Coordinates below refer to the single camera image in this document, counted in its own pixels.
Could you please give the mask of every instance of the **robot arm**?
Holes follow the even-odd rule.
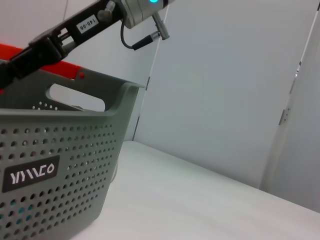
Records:
[[[45,31],[22,52],[12,57],[8,62],[0,64],[0,89],[10,85],[14,78],[23,79],[45,65],[60,62],[68,54],[122,20],[121,40],[129,48],[137,50],[150,44],[155,39],[169,37],[166,26],[158,11],[174,0],[99,0],[79,13]],[[149,17],[153,17],[157,31],[143,40],[129,46],[123,38],[124,26],[131,29]],[[72,38],[72,42],[64,44],[64,40]]]

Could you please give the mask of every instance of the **basket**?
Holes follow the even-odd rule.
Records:
[[[58,84],[105,112],[51,99]],[[78,67],[39,70],[0,95],[0,239],[68,240],[100,214],[141,86]]]

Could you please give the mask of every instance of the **tabletop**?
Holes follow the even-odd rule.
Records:
[[[97,220],[72,240],[320,240],[320,214],[124,142]]]

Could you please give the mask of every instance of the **red object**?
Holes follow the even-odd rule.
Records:
[[[0,43],[0,59],[1,60],[8,61],[10,58],[20,53],[21,51],[22,51],[21,48]],[[63,76],[68,79],[76,79],[78,71],[81,68],[82,68],[81,66],[74,65],[65,61],[60,61],[53,65],[44,66],[41,69],[53,74]]]

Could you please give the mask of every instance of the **door hinge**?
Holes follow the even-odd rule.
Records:
[[[283,110],[281,118],[280,118],[279,126],[288,121],[289,113],[290,113],[290,108]]]

